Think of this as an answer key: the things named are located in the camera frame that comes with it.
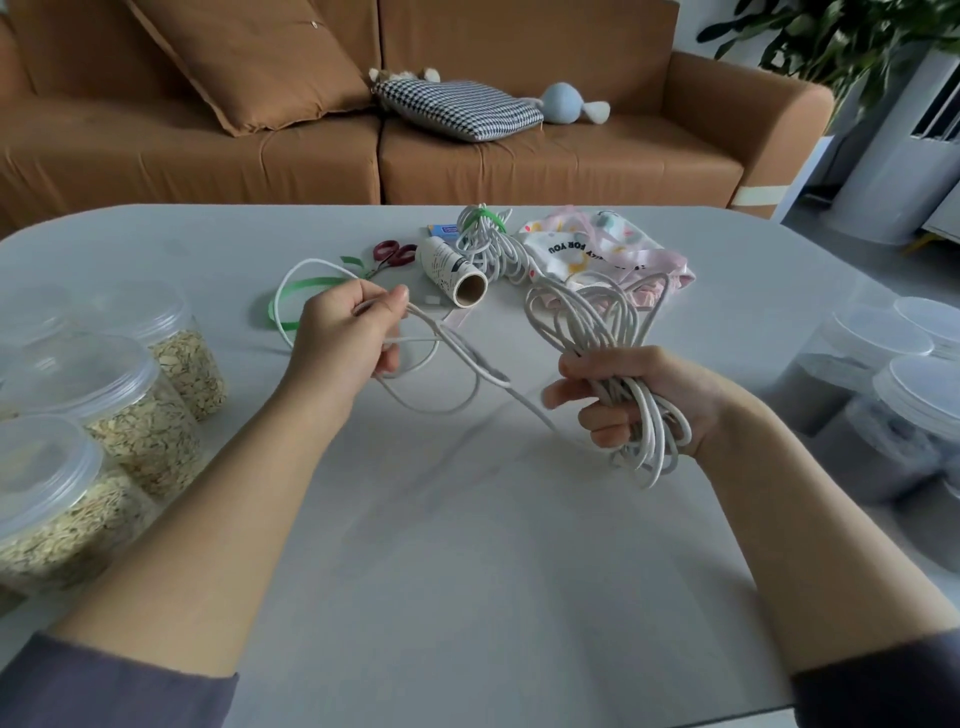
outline stuffed animal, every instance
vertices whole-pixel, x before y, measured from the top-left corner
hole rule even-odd
[[[388,71],[386,68],[371,68],[369,75],[371,83],[373,84],[379,84],[381,81],[392,81],[393,79],[423,79],[433,84],[440,82],[440,74],[436,68],[424,68],[419,74],[413,71],[394,73],[393,71]]]
[[[539,99],[524,98],[543,112],[548,124],[572,124],[582,115],[594,124],[603,124],[610,118],[610,104],[606,101],[584,103],[584,97],[570,84],[560,82],[547,88]]]

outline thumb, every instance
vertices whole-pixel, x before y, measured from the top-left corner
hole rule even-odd
[[[661,357],[660,347],[594,349],[583,356],[568,352],[560,357],[560,373],[570,379],[644,376],[657,368]]]
[[[405,285],[399,285],[390,293],[378,298],[363,317],[373,320],[377,328],[382,329],[383,335],[386,336],[391,328],[400,323],[400,319],[407,312],[409,301],[410,289]]]

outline scissors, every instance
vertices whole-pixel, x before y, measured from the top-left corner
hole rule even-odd
[[[373,261],[379,263],[364,278],[370,280],[384,268],[402,268],[417,257],[416,245],[401,246],[395,240],[384,240],[373,248]]]

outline plastic container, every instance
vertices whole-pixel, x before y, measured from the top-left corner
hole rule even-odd
[[[787,426],[813,437],[854,395],[870,392],[874,375],[891,360],[932,351],[930,336],[897,312],[852,305],[820,325],[767,402]]]
[[[960,573],[960,483],[934,477],[897,504],[900,529],[917,550]]]
[[[196,420],[150,352],[132,339],[48,339],[17,357],[4,396],[21,415],[56,414],[81,423],[161,503],[201,469]]]
[[[810,451],[858,503],[903,496],[940,470],[960,442],[960,367],[894,359],[821,430]]]
[[[49,415],[0,425],[0,584],[8,590],[88,583],[156,513],[79,425]]]
[[[75,314],[81,328],[127,336],[154,355],[197,420],[227,399],[227,385],[190,304],[162,280],[128,281],[87,297]]]
[[[930,299],[903,298],[894,310],[933,339],[933,356],[960,362],[960,309]]]
[[[57,285],[21,288],[0,299],[0,344],[24,349],[72,329],[72,297]]]

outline lint roller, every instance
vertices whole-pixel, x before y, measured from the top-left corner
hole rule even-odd
[[[487,294],[487,277],[439,237],[429,237],[417,246],[417,261],[460,308],[476,306]]]

